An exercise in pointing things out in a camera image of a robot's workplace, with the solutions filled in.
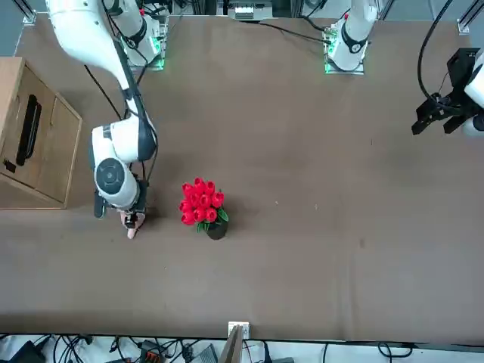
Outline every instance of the metal frame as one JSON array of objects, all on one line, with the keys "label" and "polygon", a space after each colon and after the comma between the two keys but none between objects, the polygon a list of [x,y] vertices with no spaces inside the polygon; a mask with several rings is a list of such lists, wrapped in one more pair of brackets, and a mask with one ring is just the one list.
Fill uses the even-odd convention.
[{"label": "metal frame", "polygon": [[232,329],[228,336],[227,343],[224,345],[219,363],[239,363],[240,352],[242,351],[242,340],[244,338],[244,327],[237,325]]},{"label": "metal frame", "polygon": [[36,11],[33,10],[27,0],[13,0],[15,5],[23,13],[23,23],[33,25],[36,22]]},{"label": "metal frame", "polygon": [[469,34],[469,25],[476,19],[477,15],[484,10],[484,0],[474,0],[470,7],[457,19],[460,34]]},{"label": "metal frame", "polygon": [[391,10],[394,2],[395,2],[395,0],[388,0],[386,2],[386,4],[383,7],[383,9],[380,11],[380,17],[379,17],[380,20],[385,20],[386,19],[386,17],[388,15],[388,13],[390,12],[390,10]]}]

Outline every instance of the brown table surface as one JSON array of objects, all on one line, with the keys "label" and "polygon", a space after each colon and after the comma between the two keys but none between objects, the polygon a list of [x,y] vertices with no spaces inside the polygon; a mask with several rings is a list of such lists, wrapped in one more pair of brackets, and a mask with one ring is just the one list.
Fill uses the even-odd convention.
[{"label": "brown table surface", "polygon": [[[157,217],[128,240],[114,211],[92,216],[88,137],[115,115],[40,14],[17,54],[85,123],[70,209],[0,212],[1,330],[223,337],[238,320],[263,338],[481,342],[484,142],[410,130],[429,26],[378,23],[366,75],[326,76],[318,43],[182,17],[166,69],[141,84],[160,140]],[[429,90],[466,44],[439,25]],[[113,77],[95,74],[122,110]],[[197,175],[226,193],[223,240],[179,221]]]}]

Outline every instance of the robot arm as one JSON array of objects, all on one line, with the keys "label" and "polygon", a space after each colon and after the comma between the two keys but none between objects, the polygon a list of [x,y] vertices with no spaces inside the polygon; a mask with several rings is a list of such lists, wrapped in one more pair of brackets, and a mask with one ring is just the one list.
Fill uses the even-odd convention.
[{"label": "robot arm", "polygon": [[[62,49],[84,64],[112,73],[126,100],[127,119],[92,130],[90,159],[99,196],[107,204],[130,213],[138,203],[142,183],[127,163],[149,160],[157,147],[157,135],[144,109],[126,53],[104,26],[97,0],[46,1]],[[104,208],[97,216],[103,214]]]},{"label": "robot arm", "polygon": [[378,15],[377,5],[375,0],[352,0],[347,14],[332,26],[338,37],[329,58],[341,70],[352,71],[365,57],[368,36]]}]

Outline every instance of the black handle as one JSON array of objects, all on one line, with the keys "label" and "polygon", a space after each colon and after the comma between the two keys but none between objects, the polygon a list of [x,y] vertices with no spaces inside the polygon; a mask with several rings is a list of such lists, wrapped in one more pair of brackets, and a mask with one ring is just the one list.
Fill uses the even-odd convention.
[{"label": "black handle", "polygon": [[23,119],[22,134],[18,143],[17,158],[15,159],[17,165],[23,166],[25,160],[33,155],[41,112],[42,105],[37,102],[37,97],[30,95],[25,118]]}]

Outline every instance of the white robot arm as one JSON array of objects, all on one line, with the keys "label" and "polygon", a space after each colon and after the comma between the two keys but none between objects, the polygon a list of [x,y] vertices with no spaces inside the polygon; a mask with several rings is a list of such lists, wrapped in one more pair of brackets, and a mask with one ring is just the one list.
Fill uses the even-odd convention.
[{"label": "white robot arm", "polygon": [[476,63],[469,81],[464,88],[464,92],[480,106],[481,111],[477,115],[470,117],[462,125],[464,134],[469,136],[484,136],[484,52],[480,50],[476,55]]},{"label": "white robot arm", "polygon": [[377,15],[375,0],[352,0],[347,17],[332,26],[338,37],[328,56],[338,68],[352,71],[363,61]]},{"label": "white robot arm", "polygon": [[[127,164],[149,160],[157,148],[157,135],[144,109],[124,47],[111,38],[104,26],[97,0],[46,2],[62,49],[84,64],[112,73],[126,100],[129,109],[127,119],[92,130],[90,159],[98,195],[103,201],[101,209],[97,209],[95,214],[101,217],[107,204],[129,216],[134,215],[135,219],[136,213],[144,208],[144,205],[137,204],[146,185],[136,179]],[[123,3],[132,3],[131,8],[135,6],[135,0],[124,0]]]}]

